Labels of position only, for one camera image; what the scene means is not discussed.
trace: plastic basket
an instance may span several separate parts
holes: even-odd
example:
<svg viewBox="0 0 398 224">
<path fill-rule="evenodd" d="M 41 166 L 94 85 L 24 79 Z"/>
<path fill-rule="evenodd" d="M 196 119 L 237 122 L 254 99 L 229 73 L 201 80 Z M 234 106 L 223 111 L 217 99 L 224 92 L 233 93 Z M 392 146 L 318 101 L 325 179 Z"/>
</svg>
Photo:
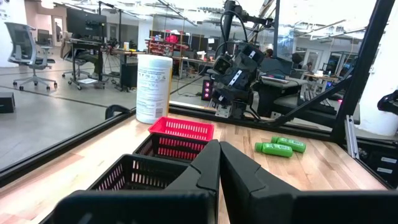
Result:
<svg viewBox="0 0 398 224">
<path fill-rule="evenodd" d="M 207 141 L 154 133 L 150 134 L 133 153 L 191 163 L 207 143 Z"/>
<path fill-rule="evenodd" d="M 214 125 L 163 116 L 149 127 L 148 131 L 210 141 L 213 139 Z"/>
<path fill-rule="evenodd" d="M 123 155 L 88 190 L 162 190 L 188 165 L 140 155 Z"/>
</svg>

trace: disinfecting wipes container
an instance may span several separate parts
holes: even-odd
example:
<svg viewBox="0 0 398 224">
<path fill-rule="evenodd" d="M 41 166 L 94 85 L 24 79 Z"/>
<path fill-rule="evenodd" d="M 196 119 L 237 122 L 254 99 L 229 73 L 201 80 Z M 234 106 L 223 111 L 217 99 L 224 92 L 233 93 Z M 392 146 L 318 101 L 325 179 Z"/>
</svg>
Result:
<svg viewBox="0 0 398 224">
<path fill-rule="evenodd" d="M 138 55 L 137 120 L 153 124 L 169 108 L 173 60 L 156 55 Z"/>
</svg>

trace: green bottle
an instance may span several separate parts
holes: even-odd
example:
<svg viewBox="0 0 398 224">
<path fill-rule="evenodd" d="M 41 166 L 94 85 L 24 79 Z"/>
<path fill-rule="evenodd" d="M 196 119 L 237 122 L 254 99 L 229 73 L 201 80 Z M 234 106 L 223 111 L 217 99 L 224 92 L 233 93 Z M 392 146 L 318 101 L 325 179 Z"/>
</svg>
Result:
<svg viewBox="0 0 398 224">
<path fill-rule="evenodd" d="M 283 146 L 281 144 L 273 144 L 268 142 L 256 142 L 254 145 L 256 152 L 271 154 L 276 156 L 292 157 L 293 149 L 290 146 Z"/>
<path fill-rule="evenodd" d="M 305 152 L 305 143 L 296 141 L 293 139 L 287 139 L 283 137 L 272 137 L 271 138 L 271 143 L 276 143 L 276 144 L 281 144 L 284 146 L 290 146 L 294 151 L 296 152 Z"/>
</svg>

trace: red basket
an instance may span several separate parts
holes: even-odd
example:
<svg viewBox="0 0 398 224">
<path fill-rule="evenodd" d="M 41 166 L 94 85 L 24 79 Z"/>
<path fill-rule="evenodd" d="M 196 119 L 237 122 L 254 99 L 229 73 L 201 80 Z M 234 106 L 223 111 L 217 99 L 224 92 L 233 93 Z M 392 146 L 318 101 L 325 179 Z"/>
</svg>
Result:
<svg viewBox="0 0 398 224">
<path fill-rule="evenodd" d="M 213 139 L 214 125 L 163 116 L 149 127 L 148 131 L 150 133 L 170 134 L 184 138 L 210 141 Z"/>
</svg>

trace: black basket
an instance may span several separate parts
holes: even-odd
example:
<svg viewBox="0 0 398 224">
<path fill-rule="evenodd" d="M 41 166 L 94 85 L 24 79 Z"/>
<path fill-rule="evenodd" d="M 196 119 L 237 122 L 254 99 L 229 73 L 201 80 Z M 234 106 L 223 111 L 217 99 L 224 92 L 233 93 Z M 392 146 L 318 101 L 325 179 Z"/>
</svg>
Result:
<svg viewBox="0 0 398 224">
<path fill-rule="evenodd" d="M 133 153 L 191 163 L 207 143 L 208 141 L 153 133 Z"/>
<path fill-rule="evenodd" d="M 162 190 L 188 165 L 140 155 L 123 155 L 88 190 Z"/>
</svg>

